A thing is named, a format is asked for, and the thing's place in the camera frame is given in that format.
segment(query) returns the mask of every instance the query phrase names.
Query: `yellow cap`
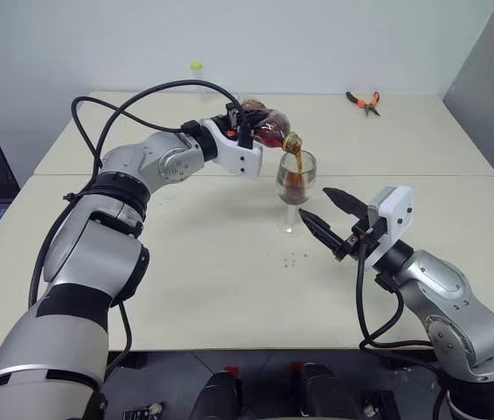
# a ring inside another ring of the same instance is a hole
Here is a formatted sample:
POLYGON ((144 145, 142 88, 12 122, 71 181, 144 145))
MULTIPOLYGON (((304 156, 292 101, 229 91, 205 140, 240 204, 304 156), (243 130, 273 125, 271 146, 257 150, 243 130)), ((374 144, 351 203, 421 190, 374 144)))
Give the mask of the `yellow cap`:
POLYGON ((204 65, 202 64, 202 61, 199 59, 195 59, 194 61, 191 61, 191 70, 198 71, 202 70, 204 68, 204 65))

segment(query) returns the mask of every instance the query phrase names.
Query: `plastic bottle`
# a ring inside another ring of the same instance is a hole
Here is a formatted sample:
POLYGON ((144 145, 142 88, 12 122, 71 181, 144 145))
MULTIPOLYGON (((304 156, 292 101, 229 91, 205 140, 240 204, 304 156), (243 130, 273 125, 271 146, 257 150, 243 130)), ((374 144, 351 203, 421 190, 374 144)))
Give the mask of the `plastic bottle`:
MULTIPOLYGON (((199 59, 195 59, 191 62, 191 70, 194 79, 202 81, 204 79, 204 64, 199 59)), ((196 91, 199 94, 200 102, 207 103, 210 100, 207 90, 203 86, 197 86, 196 91)))
POLYGON ((268 109, 260 101, 247 99, 242 103, 249 113, 259 113, 260 121, 253 126, 254 139, 267 147, 279 147, 294 155, 301 150, 303 140, 291 131, 288 118, 275 109, 268 109))

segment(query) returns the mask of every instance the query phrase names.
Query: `black cable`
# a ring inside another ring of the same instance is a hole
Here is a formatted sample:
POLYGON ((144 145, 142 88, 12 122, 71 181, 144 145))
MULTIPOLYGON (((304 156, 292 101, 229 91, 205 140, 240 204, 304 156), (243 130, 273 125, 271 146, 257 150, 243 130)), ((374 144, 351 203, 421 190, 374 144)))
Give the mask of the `black cable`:
MULTIPOLYGON (((94 156, 95 162, 101 167, 101 165, 102 165, 102 163, 101 163, 101 157, 97 153, 97 150, 93 146, 93 143, 91 142, 91 139, 89 138, 89 136, 87 135, 85 129, 83 128, 83 125, 81 124, 80 116, 78 115, 78 105, 81 102, 98 103, 99 105, 102 105, 103 107, 110 108, 112 110, 117 110, 118 107, 115 106, 115 105, 113 105, 112 103, 108 103, 106 101, 102 101, 101 99, 93 98, 92 96, 78 96, 77 98, 75 98, 72 101, 71 110, 72 110, 72 119, 73 119, 73 122, 75 123, 75 126, 77 127, 78 131, 80 132, 81 136, 83 137, 83 141, 86 143, 89 151, 91 151, 91 154, 94 156)), ((154 129, 154 130, 166 131, 168 133, 182 133, 183 132, 183 130, 180 129, 180 128, 179 129, 171 129, 171 128, 163 127, 161 125, 157 125, 157 124, 154 124, 154 123, 151 123, 151 122, 147 122, 147 121, 143 120, 142 118, 139 118, 139 117, 137 117, 137 116, 135 116, 133 114, 130 114, 129 112, 126 112, 126 111, 122 111, 122 114, 124 116, 130 118, 131 120, 134 120, 137 123, 140 123, 141 125, 144 125, 146 127, 149 127, 151 129, 154 129)))
MULTIPOLYGON (((133 103, 139 101, 140 99, 144 98, 145 96, 154 94, 155 92, 160 92, 165 89, 169 88, 178 88, 181 86, 203 86, 205 88, 210 88, 212 90, 215 90, 216 92, 219 92, 220 94, 224 95, 229 101, 233 103, 235 108, 237 108, 237 111, 239 112, 240 116, 240 128, 242 130, 246 130, 248 128, 248 121, 247 121, 247 116, 245 114, 245 111, 241 107, 239 101, 227 92, 224 88, 214 84, 210 83, 209 81, 204 81, 204 80, 176 80, 176 81, 170 81, 168 83, 163 83, 161 85, 157 85, 154 87, 150 87, 149 89, 146 89, 139 94, 135 94, 132 96, 130 99, 125 101, 107 120, 107 123, 105 124, 103 131, 101 132, 101 135, 99 137, 99 140, 97 141, 97 154, 100 156, 103 148, 103 144, 105 143, 105 140, 107 139, 107 134, 108 131, 110 130, 111 126, 115 122, 116 118, 118 118, 119 115, 122 114, 122 112, 128 108, 130 105, 133 103)), ((97 177, 97 174, 99 173, 99 165, 96 163, 94 164, 94 170, 93 174, 91 176, 92 180, 95 180, 97 177)))
POLYGON ((124 307, 123 302, 120 302, 118 304, 118 309, 120 309, 121 311, 122 323, 124 324, 124 332, 126 333, 126 346, 124 347, 124 350, 122 350, 121 353, 108 364, 107 369, 105 369, 105 381, 115 371, 115 368, 118 366, 118 364, 126 356, 128 356, 128 353, 130 353, 130 348, 132 347, 132 329, 130 328, 128 314, 126 313, 126 308, 124 307))
POLYGON ((435 399, 435 405, 433 406, 433 420, 439 420, 439 414, 441 413, 442 402, 445 401, 445 395, 447 394, 447 389, 441 387, 437 398, 435 399))
POLYGON ((366 251, 367 251, 367 244, 361 241, 358 252, 358 276, 355 286, 358 322, 364 337, 364 340, 359 344, 359 348, 365 347, 366 345, 370 345, 376 348, 397 348, 397 347, 408 347, 408 346, 431 347, 431 343, 429 341, 424 341, 419 339, 394 341, 391 343, 378 343, 374 341, 374 339, 377 339, 380 335, 382 335, 390 328, 392 328, 394 324, 396 324, 396 322, 400 319, 400 317, 402 316, 402 312, 404 310, 404 301, 402 299, 400 292, 398 291, 398 293, 396 294, 396 297, 398 298, 398 308, 396 310, 396 313, 394 313, 393 317, 390 320, 388 320, 379 330, 377 330, 373 334, 369 333, 369 330, 367 329, 367 323, 365 322, 365 311, 363 307, 363 280, 365 276, 366 251))
POLYGON ((43 265, 45 265, 46 253, 48 252, 49 247, 51 246, 52 239, 56 235, 56 232, 64 222, 64 219, 75 207, 76 200, 70 202, 66 208, 59 214, 51 228, 48 230, 48 233, 43 240, 43 243, 40 246, 40 250, 38 251, 37 260, 35 261, 35 266, 33 268, 33 274, 31 276, 31 283, 29 284, 29 307, 31 308, 35 302, 37 302, 38 297, 38 284, 40 282, 40 274, 43 270, 43 265))
POLYGON ((407 346, 431 346, 431 343, 429 343, 428 341, 420 341, 420 340, 395 341, 393 343, 377 343, 376 341, 374 341, 380 335, 384 334, 386 331, 392 328, 394 324, 396 324, 396 322, 400 319, 402 312, 404 310, 404 300, 401 293, 398 290, 395 291, 396 297, 398 298, 398 307, 396 309, 396 312, 381 328, 379 328, 373 334, 369 333, 367 324, 365 322, 365 311, 363 306, 363 280, 365 277, 366 252, 367 252, 367 244, 362 241, 359 246, 359 252, 358 252, 358 276, 356 281, 356 307, 358 312, 358 322, 359 322, 359 327, 361 328, 361 332, 363 333, 364 336, 364 340, 361 341, 361 343, 359 343, 359 349, 379 357, 387 357, 390 359, 405 361, 407 363, 412 363, 417 366, 421 366, 433 372, 435 376, 437 376, 439 374, 439 369, 431 366, 429 363, 423 360, 411 356, 406 356, 405 354, 399 354, 399 353, 393 353, 387 351, 373 351, 372 349, 365 347, 367 345, 370 345, 376 348, 384 349, 384 348, 396 348, 396 347, 407 347, 407 346))

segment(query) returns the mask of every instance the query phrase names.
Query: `pliers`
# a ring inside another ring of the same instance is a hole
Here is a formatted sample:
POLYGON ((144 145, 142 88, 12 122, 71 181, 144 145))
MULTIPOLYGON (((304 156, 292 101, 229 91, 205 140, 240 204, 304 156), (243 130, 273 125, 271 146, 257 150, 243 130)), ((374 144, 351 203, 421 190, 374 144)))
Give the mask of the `pliers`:
POLYGON ((373 112, 376 116, 380 116, 379 112, 375 108, 379 103, 380 95, 379 92, 372 94, 372 99, 369 103, 365 102, 363 99, 358 99, 351 92, 346 92, 345 97, 348 101, 355 103, 358 107, 365 110, 365 115, 369 116, 369 112, 373 112))

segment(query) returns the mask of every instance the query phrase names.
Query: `wine glass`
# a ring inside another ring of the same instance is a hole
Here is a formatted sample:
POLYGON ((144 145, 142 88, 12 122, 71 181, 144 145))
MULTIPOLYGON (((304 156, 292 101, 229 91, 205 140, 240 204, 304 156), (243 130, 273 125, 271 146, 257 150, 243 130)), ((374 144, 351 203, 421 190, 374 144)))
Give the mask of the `wine glass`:
POLYGON ((275 178, 280 199, 288 205, 288 212, 278 222, 278 229, 286 236, 297 236, 302 232, 299 206, 309 199, 317 178, 315 157, 305 150, 299 153, 299 159, 292 153, 285 153, 282 156, 275 178))

